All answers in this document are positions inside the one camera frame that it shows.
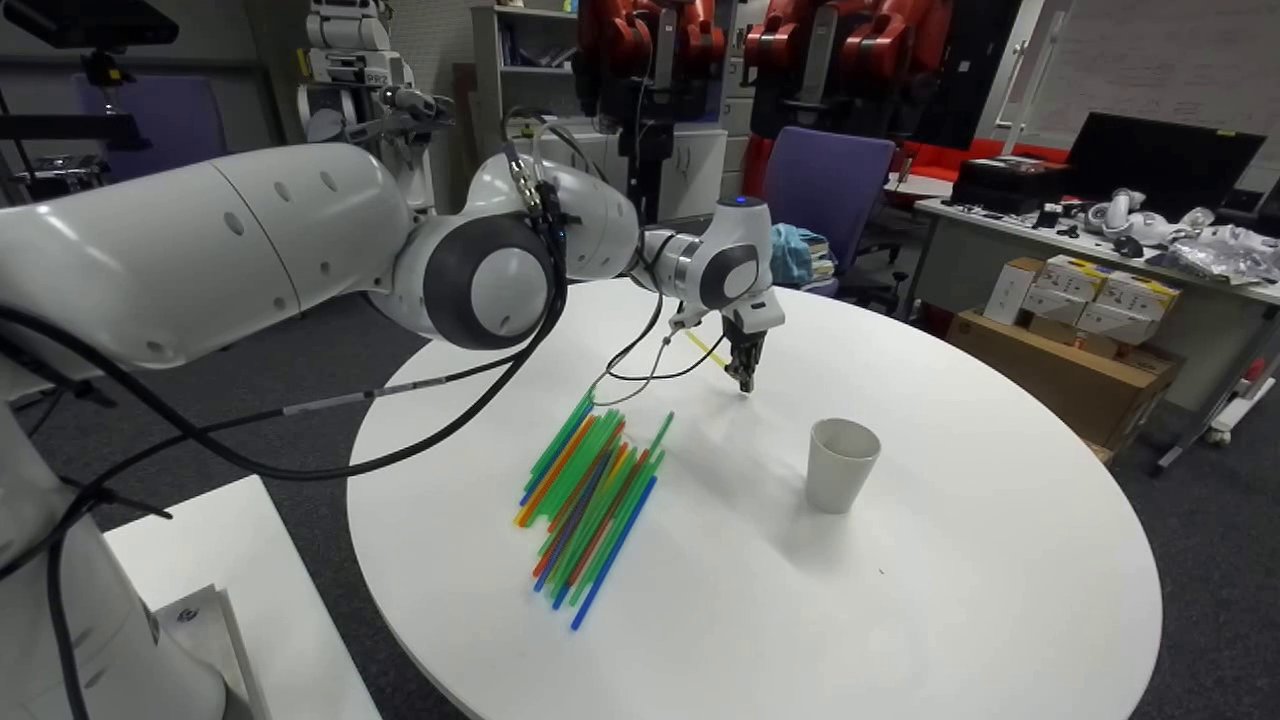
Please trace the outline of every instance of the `white cup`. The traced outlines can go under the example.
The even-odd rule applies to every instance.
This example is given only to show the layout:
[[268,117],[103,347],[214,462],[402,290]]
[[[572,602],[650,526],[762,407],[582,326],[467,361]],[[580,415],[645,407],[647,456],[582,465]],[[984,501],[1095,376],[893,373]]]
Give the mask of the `white cup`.
[[826,415],[807,434],[807,507],[847,512],[871,465],[880,456],[880,438],[856,419]]

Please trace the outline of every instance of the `bundle of straws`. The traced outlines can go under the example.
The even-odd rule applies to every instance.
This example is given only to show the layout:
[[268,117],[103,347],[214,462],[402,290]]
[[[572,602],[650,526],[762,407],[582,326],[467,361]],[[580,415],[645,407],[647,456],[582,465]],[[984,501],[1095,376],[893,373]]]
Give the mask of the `bundle of straws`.
[[615,407],[600,412],[589,393],[528,474],[517,526],[548,520],[532,578],[556,612],[576,610],[572,631],[589,620],[656,489],[673,419],[668,412],[641,451],[622,440],[629,419]]

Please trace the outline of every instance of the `blue chair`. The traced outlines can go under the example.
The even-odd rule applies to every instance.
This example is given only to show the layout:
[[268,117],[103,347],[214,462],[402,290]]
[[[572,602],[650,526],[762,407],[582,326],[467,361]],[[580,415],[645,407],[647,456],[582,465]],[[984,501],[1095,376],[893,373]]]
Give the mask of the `blue chair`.
[[814,127],[782,127],[762,173],[762,199],[777,225],[796,225],[826,237],[836,281],[811,292],[847,295],[856,305],[893,305],[894,290],[852,270],[863,225],[880,205],[893,142],[836,138]]

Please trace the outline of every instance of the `gray carpet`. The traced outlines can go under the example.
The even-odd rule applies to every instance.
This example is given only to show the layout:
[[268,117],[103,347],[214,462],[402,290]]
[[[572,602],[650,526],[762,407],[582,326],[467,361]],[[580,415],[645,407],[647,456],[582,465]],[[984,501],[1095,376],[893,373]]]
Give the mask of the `gray carpet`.
[[[243,407],[382,384],[415,342],[365,302],[328,305],[288,330],[236,344],[185,373],[153,376],[189,415],[220,419]],[[355,412],[231,434],[243,451],[278,465],[343,465]],[[1270,720],[1280,718],[1280,400],[1269,400],[1235,449],[1194,449],[1158,482],[1152,451],[1175,415],[1158,415],[1114,474],[1134,506],[1165,579],[1165,650],[1141,720]],[[135,406],[111,412],[68,406],[38,449],[68,478],[93,478],[135,443],[165,438]],[[174,506],[243,474],[197,449],[159,456],[124,483],[139,501]],[[275,507],[306,559],[316,588],[348,640],[382,718],[461,718],[397,650],[351,559],[339,483],[273,483]]]

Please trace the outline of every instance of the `round table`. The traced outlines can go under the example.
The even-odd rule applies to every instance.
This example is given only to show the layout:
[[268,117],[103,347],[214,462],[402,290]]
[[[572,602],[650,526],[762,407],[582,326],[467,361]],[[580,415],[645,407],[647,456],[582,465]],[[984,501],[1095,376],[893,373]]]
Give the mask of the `round table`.
[[[580,631],[532,591],[542,534],[511,515],[650,295],[572,290],[556,338],[471,428],[351,482],[351,543],[407,658],[488,720],[1127,718],[1158,650],[1158,583],[1107,468],[979,361],[852,305],[780,302],[752,396],[709,365],[622,406],[635,443],[665,412],[674,428]],[[690,357],[674,342],[665,367]],[[431,344],[397,381],[477,361]],[[485,384],[378,400],[351,462],[427,438]],[[825,415],[882,440],[847,515],[798,495]]]

